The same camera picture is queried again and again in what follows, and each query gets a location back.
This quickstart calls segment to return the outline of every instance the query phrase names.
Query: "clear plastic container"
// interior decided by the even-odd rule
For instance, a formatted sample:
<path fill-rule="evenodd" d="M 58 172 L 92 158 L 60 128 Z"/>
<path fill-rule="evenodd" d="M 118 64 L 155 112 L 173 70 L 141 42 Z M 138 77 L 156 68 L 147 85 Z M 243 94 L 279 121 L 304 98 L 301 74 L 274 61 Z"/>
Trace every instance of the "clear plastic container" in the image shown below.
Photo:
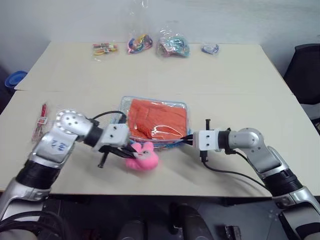
<path fill-rule="evenodd" d="M 119 110 L 127 115 L 133 142 L 149 141 L 156 148 L 169 148 L 190 133 L 188 108 L 183 102 L 124 96 Z"/>

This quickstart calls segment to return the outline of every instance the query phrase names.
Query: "pink stuffed bunny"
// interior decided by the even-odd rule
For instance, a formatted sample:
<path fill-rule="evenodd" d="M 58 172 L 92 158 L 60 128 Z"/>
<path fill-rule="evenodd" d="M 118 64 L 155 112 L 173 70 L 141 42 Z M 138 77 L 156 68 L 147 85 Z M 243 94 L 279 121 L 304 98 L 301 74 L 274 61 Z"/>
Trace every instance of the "pink stuffed bunny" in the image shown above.
<path fill-rule="evenodd" d="M 136 158 L 126 158 L 125 165 L 128 168 L 138 171 L 152 170 L 158 165 L 158 155 L 154 152 L 154 145 L 147 141 L 143 144 L 134 143 L 131 145 L 137 152 L 134 153 Z"/>

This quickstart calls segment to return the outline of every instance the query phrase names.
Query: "black office chair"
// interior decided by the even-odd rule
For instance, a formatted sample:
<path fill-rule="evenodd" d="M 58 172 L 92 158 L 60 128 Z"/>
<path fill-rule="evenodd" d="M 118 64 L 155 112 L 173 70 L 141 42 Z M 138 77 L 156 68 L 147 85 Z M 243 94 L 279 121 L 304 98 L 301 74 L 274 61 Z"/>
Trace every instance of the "black office chair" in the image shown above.
<path fill-rule="evenodd" d="M 296 46 L 284 80 L 300 104 L 319 104 L 320 44 Z M 312 123 L 320 134 L 320 116 L 312 119 Z"/>

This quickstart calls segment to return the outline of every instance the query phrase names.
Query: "floor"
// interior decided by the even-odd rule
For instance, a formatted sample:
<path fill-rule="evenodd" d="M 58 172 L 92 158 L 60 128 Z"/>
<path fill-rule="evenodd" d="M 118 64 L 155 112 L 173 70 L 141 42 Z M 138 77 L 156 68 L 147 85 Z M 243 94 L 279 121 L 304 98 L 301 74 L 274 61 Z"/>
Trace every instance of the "floor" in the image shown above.
<path fill-rule="evenodd" d="M 169 204 L 184 203 L 194 207 L 205 220 L 215 240 L 227 240 L 223 226 L 239 226 L 242 240 L 287 240 L 278 220 L 279 210 L 269 199 L 251 203 L 249 198 L 187 196 L 54 196 L 46 204 L 68 220 L 86 240 L 115 240 L 123 224 L 144 219 L 149 240 L 181 240 L 182 232 L 168 231 Z M 83 237 L 93 231 L 101 238 Z M 55 240 L 41 236 L 39 240 Z"/>

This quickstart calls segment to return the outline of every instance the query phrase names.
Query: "plastic wrapper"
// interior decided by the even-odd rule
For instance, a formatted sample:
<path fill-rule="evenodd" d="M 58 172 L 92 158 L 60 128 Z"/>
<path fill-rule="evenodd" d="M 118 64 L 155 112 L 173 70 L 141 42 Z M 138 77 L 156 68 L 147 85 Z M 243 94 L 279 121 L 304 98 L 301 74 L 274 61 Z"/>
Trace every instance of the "plastic wrapper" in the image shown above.
<path fill-rule="evenodd" d="M 156 53 L 162 57 L 179 56 L 186 58 L 190 54 L 190 47 L 182 34 L 176 33 L 170 28 L 163 28 L 157 41 Z"/>
<path fill-rule="evenodd" d="M 206 54 L 217 55 L 219 53 L 219 50 L 219 45 L 215 43 L 203 43 L 201 45 L 201 51 Z"/>
<path fill-rule="evenodd" d="M 45 102 L 42 104 L 41 109 L 39 110 L 39 116 L 35 124 L 35 128 L 32 132 L 32 143 L 37 143 L 43 137 L 43 135 L 48 132 L 51 128 L 49 123 L 49 107 L 48 103 Z"/>
<path fill-rule="evenodd" d="M 127 115 L 133 142 L 174 147 L 190 132 L 188 108 L 183 102 L 124 96 L 119 110 Z"/>
<path fill-rule="evenodd" d="M 152 47 L 147 19 L 148 0 L 130 0 L 129 4 L 129 54 L 138 54 Z"/>
<path fill-rule="evenodd" d="M 113 42 L 101 42 L 92 45 L 92 56 L 93 59 L 101 62 L 103 61 L 107 55 L 117 52 L 118 45 Z"/>

